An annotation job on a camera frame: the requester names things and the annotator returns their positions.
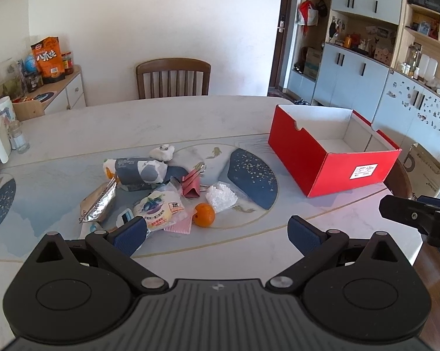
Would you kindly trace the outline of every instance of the silver foil wrapper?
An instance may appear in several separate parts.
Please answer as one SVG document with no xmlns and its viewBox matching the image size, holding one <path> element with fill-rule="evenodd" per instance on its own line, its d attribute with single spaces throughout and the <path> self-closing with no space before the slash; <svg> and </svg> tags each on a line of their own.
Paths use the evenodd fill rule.
<svg viewBox="0 0 440 351">
<path fill-rule="evenodd" d="M 117 180 L 114 176 L 88 195 L 80 204 L 80 223 L 101 223 L 110 213 L 116 198 Z"/>
</svg>

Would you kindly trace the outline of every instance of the jar with red lid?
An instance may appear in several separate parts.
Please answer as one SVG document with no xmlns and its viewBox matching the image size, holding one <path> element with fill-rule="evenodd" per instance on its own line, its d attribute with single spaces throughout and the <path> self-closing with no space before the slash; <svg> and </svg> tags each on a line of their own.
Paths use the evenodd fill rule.
<svg viewBox="0 0 440 351">
<path fill-rule="evenodd" d="M 65 74 L 66 75 L 73 74 L 74 68 L 73 68 L 72 52 L 69 51 L 68 53 L 63 53 L 62 60 L 64 61 Z"/>
</svg>

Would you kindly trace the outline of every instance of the orange snack bag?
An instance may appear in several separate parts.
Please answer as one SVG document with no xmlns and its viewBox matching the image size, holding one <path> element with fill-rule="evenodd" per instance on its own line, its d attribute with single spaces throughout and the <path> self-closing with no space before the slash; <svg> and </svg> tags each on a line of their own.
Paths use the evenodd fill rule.
<svg viewBox="0 0 440 351">
<path fill-rule="evenodd" d="M 55 83 L 65 79 L 64 62 L 58 37 L 47 37 L 31 46 L 43 83 Z"/>
</svg>

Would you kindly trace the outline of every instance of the wooden floor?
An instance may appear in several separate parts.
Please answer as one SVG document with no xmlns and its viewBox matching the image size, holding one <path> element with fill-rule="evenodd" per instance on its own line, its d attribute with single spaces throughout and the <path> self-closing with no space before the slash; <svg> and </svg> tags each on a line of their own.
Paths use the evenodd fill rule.
<svg viewBox="0 0 440 351">
<path fill-rule="evenodd" d="M 432 309 L 420 338 L 433 350 L 440 351 L 440 253 L 424 244 L 414 268 L 430 292 Z"/>
</svg>

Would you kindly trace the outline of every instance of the red cloth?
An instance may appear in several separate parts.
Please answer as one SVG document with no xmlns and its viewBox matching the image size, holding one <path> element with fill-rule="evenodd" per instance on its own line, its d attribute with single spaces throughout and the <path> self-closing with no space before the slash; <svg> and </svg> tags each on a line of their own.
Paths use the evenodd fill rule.
<svg viewBox="0 0 440 351">
<path fill-rule="evenodd" d="M 301 15 L 303 16 L 303 19 L 305 21 L 305 25 L 303 27 L 303 36 L 306 35 L 307 30 L 308 30 L 307 22 L 308 22 L 309 9 L 314 9 L 314 5 L 311 2 L 311 0 L 306 0 L 305 2 L 302 2 L 301 5 L 298 7 L 298 10 L 301 13 Z"/>
</svg>

